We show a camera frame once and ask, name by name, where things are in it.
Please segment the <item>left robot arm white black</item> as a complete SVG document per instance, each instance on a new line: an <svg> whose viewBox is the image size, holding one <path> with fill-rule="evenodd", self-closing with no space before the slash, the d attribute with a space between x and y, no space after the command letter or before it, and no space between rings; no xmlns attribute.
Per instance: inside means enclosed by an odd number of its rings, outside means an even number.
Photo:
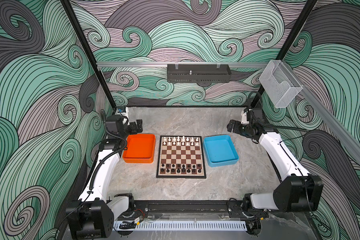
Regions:
<svg viewBox="0 0 360 240"><path fill-rule="evenodd" d="M108 238L115 221L122 215L134 215L135 204L131 193L108 196L108 188L116 164L127 150L127 137L143 131L142 120L130 122L127 107L117 107L106 116L101 110L106 137L99 145L96 159L86 186L76 201L66 208L65 220L74 240Z"/></svg>

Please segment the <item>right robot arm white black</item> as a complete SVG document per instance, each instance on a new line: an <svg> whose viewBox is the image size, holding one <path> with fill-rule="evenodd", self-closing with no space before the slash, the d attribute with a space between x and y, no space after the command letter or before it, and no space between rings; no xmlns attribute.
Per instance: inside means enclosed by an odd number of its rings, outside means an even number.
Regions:
<svg viewBox="0 0 360 240"><path fill-rule="evenodd" d="M260 108L245 103L241 120L231 120L228 132L251 139L267 152L280 178L280 184L271 193L246 194L244 211L254 209L279 212L314 212L318 209L324 183L312 175L286 146L279 130L281 126L265 123Z"/></svg>

